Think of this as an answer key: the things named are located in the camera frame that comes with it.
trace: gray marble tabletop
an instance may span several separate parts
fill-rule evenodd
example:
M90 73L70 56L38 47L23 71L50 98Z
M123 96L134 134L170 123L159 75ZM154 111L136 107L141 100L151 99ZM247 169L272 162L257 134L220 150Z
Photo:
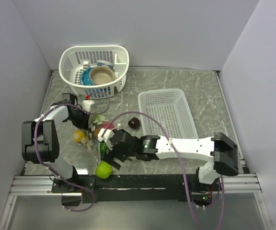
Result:
M58 71L52 76L48 95L44 105L44 112L50 105L61 99L61 94L71 92L70 87L61 79ZM126 84L120 93L111 98L111 106L104 114L112 119L124 111L139 111L138 94L143 91L178 88L184 91L199 138L213 136L214 132L222 132L234 140L227 110L217 82L216 73L199 70L179 69L129 69ZM85 96L79 97L79 104ZM106 107L106 99L94 100L94 112L100 112ZM134 131L127 122L135 115L127 115L118 119L121 128L132 135L141 136L142 129ZM60 144L60 155L79 174L94 174L98 162L95 146L87 147L73 140L76 131L71 122L65 122L57 128ZM204 165L203 161L183 159L186 172L195 173L196 168ZM133 159L121 163L121 169L114 169L114 174L171 174L182 173L178 159L143 162ZM31 162L26 164L25 175L49 175L50 171L41 165Z

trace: rectangular white basket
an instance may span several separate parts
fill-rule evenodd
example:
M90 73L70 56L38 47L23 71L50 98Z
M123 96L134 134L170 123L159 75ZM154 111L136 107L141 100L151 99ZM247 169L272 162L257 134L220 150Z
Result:
M80 77L87 64L95 67L97 60L106 60L114 63L115 80L113 82L86 86L80 84ZM100 92L112 97L115 88L120 92L126 82L126 73L129 65L129 56L125 48L121 46L73 46L67 49L59 61L59 73L65 83L76 95L91 95L92 99L105 98Z
M180 89L151 90L138 95L139 111L150 115L166 130L170 138L198 138L194 120L184 92ZM153 121L140 116L144 135L163 133Z

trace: red object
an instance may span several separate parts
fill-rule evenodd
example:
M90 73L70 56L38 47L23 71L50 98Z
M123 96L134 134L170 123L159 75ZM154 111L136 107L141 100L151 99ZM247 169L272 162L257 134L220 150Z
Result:
M110 122L104 123L104 124L103 124L103 128L106 128L106 127L109 125L109 123L110 123ZM113 129L114 127L115 127L114 124L111 124L111 125L108 127L108 129Z

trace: blue bowl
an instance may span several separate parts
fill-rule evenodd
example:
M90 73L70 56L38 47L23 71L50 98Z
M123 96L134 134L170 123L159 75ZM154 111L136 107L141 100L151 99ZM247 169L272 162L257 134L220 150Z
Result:
M93 85L92 81L90 80L90 71L93 67L86 69L80 76L80 83L81 85Z

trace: yellow fruit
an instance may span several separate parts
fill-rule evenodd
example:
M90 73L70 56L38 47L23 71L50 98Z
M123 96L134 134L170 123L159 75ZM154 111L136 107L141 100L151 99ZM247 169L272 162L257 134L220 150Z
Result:
M95 175L101 179L107 179L112 172L112 166L104 161L101 161L95 170Z
M80 130L75 131L75 133L73 134L73 138L74 141L78 143L86 143L88 140L87 136Z

